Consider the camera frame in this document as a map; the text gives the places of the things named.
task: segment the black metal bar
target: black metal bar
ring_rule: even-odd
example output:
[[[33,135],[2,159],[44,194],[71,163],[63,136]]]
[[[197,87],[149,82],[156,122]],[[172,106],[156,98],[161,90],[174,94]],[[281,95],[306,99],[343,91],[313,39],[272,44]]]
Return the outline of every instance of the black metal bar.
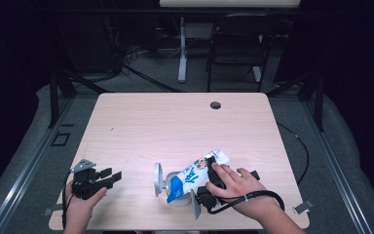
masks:
[[[308,101],[311,99],[315,89],[318,87],[318,73],[315,72],[309,79],[304,80],[304,84],[297,94],[300,101]]]
[[[307,79],[309,76],[313,75],[313,73],[314,73],[313,71],[306,72],[305,74],[299,76],[298,78],[296,78],[292,81],[288,81],[288,82],[284,83],[284,85],[270,91],[269,93],[266,94],[266,96],[267,97],[274,97],[274,96],[280,94],[281,92],[288,90],[290,87],[294,86],[295,84]]]
[[[322,123],[322,114],[323,114],[323,74],[318,74],[318,88],[317,88],[317,95],[316,95],[316,103],[315,103],[315,122],[323,132],[323,123]]]
[[[211,61],[208,63],[208,72],[207,72],[207,92],[210,93],[210,85],[211,85]]]
[[[75,96],[77,95],[77,91],[75,90],[69,78],[65,76],[65,74],[60,72],[57,81],[60,91],[66,98],[75,98]]]
[[[87,86],[88,88],[92,89],[93,91],[99,93],[99,94],[103,94],[103,93],[112,93],[110,91],[107,91],[107,90],[104,90],[102,89],[101,87],[99,87],[98,85],[94,84],[93,82],[91,81],[88,81],[87,79],[85,79],[84,77],[76,74],[75,72],[72,72],[68,69],[63,69],[62,70],[67,76],[71,77],[72,79],[80,82],[81,84]]]
[[[51,129],[56,123],[59,115],[58,97],[57,97],[57,81],[56,74],[54,73],[50,81],[50,96],[51,96],[51,122],[49,129]]]
[[[340,11],[299,11],[298,8],[157,8],[157,9],[30,9],[36,14],[61,14],[61,15],[114,15],[123,17],[156,16],[156,17],[211,17],[226,14],[272,14],[284,17],[297,17],[313,20],[340,16]]]

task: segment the black cable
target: black cable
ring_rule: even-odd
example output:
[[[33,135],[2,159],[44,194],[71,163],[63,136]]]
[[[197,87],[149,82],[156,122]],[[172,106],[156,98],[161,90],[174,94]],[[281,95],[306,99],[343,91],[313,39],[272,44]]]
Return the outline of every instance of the black cable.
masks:
[[[66,182],[68,181],[68,177],[71,174],[71,170],[68,171],[68,174],[65,176],[63,180],[63,188],[62,188],[62,227],[65,229],[66,224],[66,203],[65,203],[65,189],[66,189]]]
[[[215,214],[223,212],[223,211],[237,205],[240,202],[247,201],[248,199],[256,198],[256,197],[260,197],[260,196],[268,196],[268,197],[275,198],[276,201],[278,201],[280,208],[284,211],[284,201],[281,198],[281,196],[279,196],[279,194],[277,194],[276,192],[269,191],[269,190],[260,190],[260,191],[254,191],[254,192],[251,192],[251,193],[247,193],[245,196],[236,197],[236,198],[238,198],[236,201],[231,202],[231,203],[225,205],[224,207],[222,207],[222,208],[220,208],[216,211],[212,211],[211,209],[207,209],[207,211],[208,211],[209,214],[215,215]],[[234,199],[234,198],[221,198],[221,197],[217,197],[217,198],[218,199],[223,199],[223,200]]]
[[[129,48],[127,50],[127,56],[128,55],[132,55],[132,54],[136,54],[136,53],[139,53],[139,52],[142,52],[142,51],[145,51],[142,46],[139,46],[139,45],[133,45],[132,48]]]
[[[75,194],[77,193],[77,191],[80,190],[81,185],[82,185],[82,184],[80,184],[80,185],[77,187],[77,189],[75,189],[75,191],[72,193],[72,196],[69,198],[69,200],[68,200],[68,204],[66,204],[66,210],[65,210],[65,212],[68,211],[69,204],[71,203],[72,198],[75,197]]]
[[[131,67],[127,66],[126,64],[123,64],[123,67],[126,68],[127,70],[129,70],[130,72],[134,73],[135,75],[138,75],[142,79],[151,82],[153,85],[159,87],[162,90],[170,91],[170,92],[174,92],[174,93],[186,93],[183,90],[179,90],[179,89],[170,87],[168,85],[165,85],[165,84],[163,84],[163,83],[161,83],[161,82],[159,82],[159,81],[157,81],[157,80],[155,80],[155,79],[147,76],[146,74],[143,74],[143,73],[141,73],[141,72],[139,72],[137,70],[132,69]]]
[[[105,76],[98,77],[98,78],[86,78],[86,80],[91,81],[93,83],[101,82],[101,81],[107,81],[111,80],[112,78],[118,76],[121,72],[121,69],[118,68],[116,70],[113,70],[111,72],[108,72]]]
[[[300,176],[300,178],[297,180],[297,184],[299,184],[303,177],[305,177],[305,174],[306,172],[308,171],[308,168],[309,168],[309,163],[310,163],[310,154],[309,154],[309,150],[308,150],[308,147],[306,146],[306,144],[303,142],[303,140],[298,136],[296,135],[295,133],[293,133],[288,127],[286,127],[285,125],[279,123],[279,122],[276,122],[279,126],[281,126],[282,128],[288,130],[291,134],[293,134],[297,140],[299,140],[299,142],[302,144],[303,148],[305,148],[305,151],[306,151],[306,166],[305,166],[305,170],[303,171],[302,175]]]

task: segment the right hand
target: right hand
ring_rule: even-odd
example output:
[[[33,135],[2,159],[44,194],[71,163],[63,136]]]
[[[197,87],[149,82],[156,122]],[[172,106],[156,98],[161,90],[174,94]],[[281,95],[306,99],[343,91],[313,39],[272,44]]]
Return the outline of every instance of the right hand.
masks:
[[[224,198],[227,203],[237,200],[237,198],[229,198],[242,197],[250,192],[266,190],[266,187],[246,169],[239,168],[235,172],[227,165],[215,163],[212,164],[212,167],[223,180],[226,189],[219,188],[210,181],[206,183],[206,189],[214,196]],[[256,220],[262,217],[266,209],[278,207],[275,199],[265,196],[252,198],[247,202],[240,202],[233,206],[237,212]]]

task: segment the wooden table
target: wooden table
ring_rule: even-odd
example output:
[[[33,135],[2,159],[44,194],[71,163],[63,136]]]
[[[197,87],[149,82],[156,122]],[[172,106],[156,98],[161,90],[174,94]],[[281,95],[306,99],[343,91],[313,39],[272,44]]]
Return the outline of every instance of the wooden table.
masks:
[[[214,101],[221,108],[211,108]],[[173,207],[165,192],[155,196],[155,163],[162,164],[166,176],[214,148],[223,150],[232,168],[256,170],[265,186],[281,195],[286,213],[302,228],[309,225],[306,214],[292,210],[302,199],[265,95],[155,93],[99,96],[71,168],[88,159],[98,171],[111,167],[123,178],[94,208],[89,229],[261,228],[233,209],[220,214],[202,209],[195,220],[192,205]],[[61,211],[53,213],[49,225],[62,229]]]

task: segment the black hole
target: black hole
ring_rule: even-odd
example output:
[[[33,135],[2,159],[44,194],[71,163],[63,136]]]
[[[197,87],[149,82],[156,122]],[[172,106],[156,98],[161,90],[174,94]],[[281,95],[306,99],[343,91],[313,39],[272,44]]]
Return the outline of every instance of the black hole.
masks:
[[[220,102],[218,102],[218,101],[214,101],[214,102],[212,102],[212,103],[210,104],[210,107],[211,107],[212,109],[220,109],[221,104],[220,104]]]

